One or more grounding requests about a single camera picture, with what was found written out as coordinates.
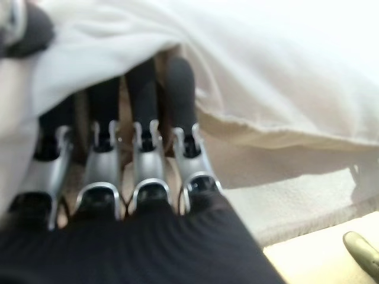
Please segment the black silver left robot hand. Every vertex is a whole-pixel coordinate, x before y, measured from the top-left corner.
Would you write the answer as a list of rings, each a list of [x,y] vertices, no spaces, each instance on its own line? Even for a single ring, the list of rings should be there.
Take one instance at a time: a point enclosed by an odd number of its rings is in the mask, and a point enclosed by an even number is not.
[[[1,2],[2,283],[282,283],[223,194],[188,60],[166,71],[181,178],[165,180],[140,1]]]

